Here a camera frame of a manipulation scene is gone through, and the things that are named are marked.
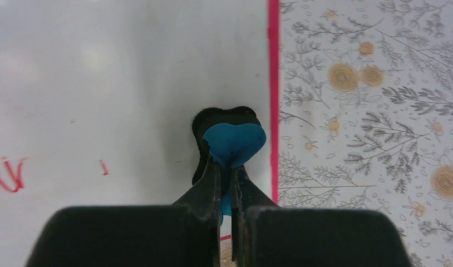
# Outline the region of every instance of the red letter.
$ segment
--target red letter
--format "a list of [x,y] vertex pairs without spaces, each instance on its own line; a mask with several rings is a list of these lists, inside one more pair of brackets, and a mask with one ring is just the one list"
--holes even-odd
[[18,190],[23,188],[22,167],[23,167],[23,162],[24,162],[25,159],[21,159],[18,162],[18,165],[17,165],[17,176],[15,176],[15,174],[13,173],[12,167],[10,166],[10,162],[8,162],[8,160],[6,160],[5,157],[3,157],[2,159],[4,160],[4,162],[3,162],[4,166],[6,167],[7,172],[10,175],[10,178],[12,179],[12,181],[15,183],[16,187],[15,187],[15,189],[12,190],[8,185],[6,185],[1,180],[1,177],[0,177],[0,186],[3,187],[8,192],[16,193],[16,192],[18,192]]

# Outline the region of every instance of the red line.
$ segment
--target red line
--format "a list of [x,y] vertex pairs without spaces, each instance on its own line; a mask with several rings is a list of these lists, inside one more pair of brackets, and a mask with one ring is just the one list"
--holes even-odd
[[230,238],[232,238],[232,235],[222,236],[222,237],[220,237],[220,241],[223,241],[223,240],[226,240],[226,239],[230,239]]
[[103,160],[99,160],[100,166],[102,166],[102,170],[104,171],[103,175],[108,175],[109,171],[107,170],[107,166],[105,166],[105,163]]
[[269,78],[272,200],[278,202],[279,160],[279,0],[269,0]]

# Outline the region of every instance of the red handwriting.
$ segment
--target red handwriting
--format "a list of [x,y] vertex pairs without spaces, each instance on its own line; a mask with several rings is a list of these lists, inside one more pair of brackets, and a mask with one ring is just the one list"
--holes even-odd
[[102,167],[102,170],[104,171],[103,175],[108,175],[109,170],[107,170],[107,166],[105,166],[105,163],[103,160],[99,160],[100,166]]
[[17,175],[15,175],[15,172],[13,171],[12,166],[10,165],[10,162],[8,161],[8,159],[7,159],[6,157],[3,157],[3,158],[2,158],[4,167],[7,169],[7,172],[8,172],[8,174],[9,174],[10,178],[12,179],[15,188],[12,189],[10,185],[8,185],[8,184],[6,184],[5,182],[3,182],[2,179],[1,179],[1,176],[0,176],[0,187],[1,187],[1,188],[3,188],[4,190],[6,190],[7,192],[10,192],[10,193],[16,193],[16,192],[18,192],[20,189],[23,188],[23,181],[22,181],[22,167],[23,167],[23,162],[24,162],[26,159],[27,159],[27,158],[23,158],[23,159],[21,159],[21,160],[18,162],[18,165],[17,165]]

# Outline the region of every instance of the patterned fabric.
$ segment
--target patterned fabric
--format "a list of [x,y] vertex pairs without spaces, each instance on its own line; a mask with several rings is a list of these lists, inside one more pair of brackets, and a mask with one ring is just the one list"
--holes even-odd
[[280,12],[280,205],[378,210],[414,266],[453,266],[453,1]]

